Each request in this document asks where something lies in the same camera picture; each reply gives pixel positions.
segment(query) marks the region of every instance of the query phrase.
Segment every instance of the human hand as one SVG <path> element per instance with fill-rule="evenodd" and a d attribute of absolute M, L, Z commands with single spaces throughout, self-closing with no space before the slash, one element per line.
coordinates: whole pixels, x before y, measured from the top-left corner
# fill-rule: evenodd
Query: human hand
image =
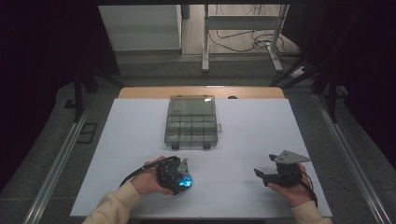
<path fill-rule="evenodd" d="M 301 165 L 300 163 L 298 165 L 300 166 L 300 170 L 302 172 L 306 173 L 305 167 L 303 165 Z M 312 188 L 311 183 L 309 183 L 308 178 L 306 177 L 306 175 L 304 173 L 303 173 L 303 181 L 305 182 L 305 184 L 307 186 L 309 186 L 309 188 Z M 296 207 L 298 205 L 307 203 L 312 200 L 308 191 L 300 184 L 292 186 L 290 188 L 283 188 L 277 184 L 269 183 L 268 188 L 270 188 L 280 194 L 283 194 L 288 199 L 291 207 Z"/>
<path fill-rule="evenodd" d="M 165 159 L 164 156 L 157 158 L 155 161 Z M 154 163 L 155 161 L 146 161 L 145 165 Z M 141 174 L 135 176 L 130 180 L 131 184 L 136 188 L 139 194 L 150 194 L 152 192 L 160 192 L 166 195 L 173 195 L 173 191 L 161 187 L 158 184 L 155 167 L 143 171 Z"/>

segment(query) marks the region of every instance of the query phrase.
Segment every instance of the white table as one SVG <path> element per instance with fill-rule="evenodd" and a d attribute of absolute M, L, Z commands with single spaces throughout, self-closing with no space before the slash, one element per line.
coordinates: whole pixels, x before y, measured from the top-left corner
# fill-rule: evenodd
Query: white table
<path fill-rule="evenodd" d="M 193 185 L 177 196 L 151 194 L 131 211 L 135 218 L 292 217 L 286 199 L 262 183 L 253 168 L 275 173 L 269 154 L 289 150 L 309 157 L 287 99 L 216 99 L 222 132 L 216 147 L 172 150 L 163 141 L 167 99 L 116 99 L 71 216 L 87 216 L 100 198 L 145 161 L 188 158 Z M 311 162 L 307 173 L 318 209 L 332 213 Z"/>

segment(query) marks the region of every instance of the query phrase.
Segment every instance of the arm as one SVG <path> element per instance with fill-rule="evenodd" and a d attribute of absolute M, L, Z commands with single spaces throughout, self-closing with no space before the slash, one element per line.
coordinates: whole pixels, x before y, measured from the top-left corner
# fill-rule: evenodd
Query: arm
<path fill-rule="evenodd" d="M 130 217 L 129 211 L 140 201 L 140 195 L 150 194 L 152 192 L 173 194 L 172 190 L 162 188 L 157 183 L 155 168 L 147 169 L 142 174 L 126 182 L 119 189 L 106 194 L 100 200 L 96 209 L 85 218 L 83 223 L 127 223 Z"/>
<path fill-rule="evenodd" d="M 305 167 L 299 164 L 302 172 L 306 173 Z M 303 181 L 307 186 L 310 183 L 303 175 Z M 291 212 L 293 213 L 297 223 L 299 224 L 331 224 L 332 220 L 323 217 L 316 208 L 315 203 L 311 201 L 308 191 L 301 185 L 296 185 L 291 188 L 282 188 L 279 185 L 269 183 L 268 187 L 280 194 L 283 194 L 289 201 Z"/>

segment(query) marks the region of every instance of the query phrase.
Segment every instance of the led light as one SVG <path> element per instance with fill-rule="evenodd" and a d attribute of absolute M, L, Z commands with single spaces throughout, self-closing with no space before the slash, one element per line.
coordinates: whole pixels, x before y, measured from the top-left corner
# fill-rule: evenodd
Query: led light
<path fill-rule="evenodd" d="M 192 178 L 191 178 L 190 175 L 183 176 L 177 182 L 178 182 L 178 185 L 181 186 L 181 187 L 190 188 L 191 185 L 192 185 Z"/>

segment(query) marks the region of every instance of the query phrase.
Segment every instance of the plastic compartment box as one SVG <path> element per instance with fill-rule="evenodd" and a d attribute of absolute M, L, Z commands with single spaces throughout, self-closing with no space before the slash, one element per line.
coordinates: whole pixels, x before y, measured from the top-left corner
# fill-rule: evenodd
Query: plastic compartment box
<path fill-rule="evenodd" d="M 171 96 L 166 120 L 165 144 L 180 147 L 215 147 L 218 143 L 215 97 Z"/>

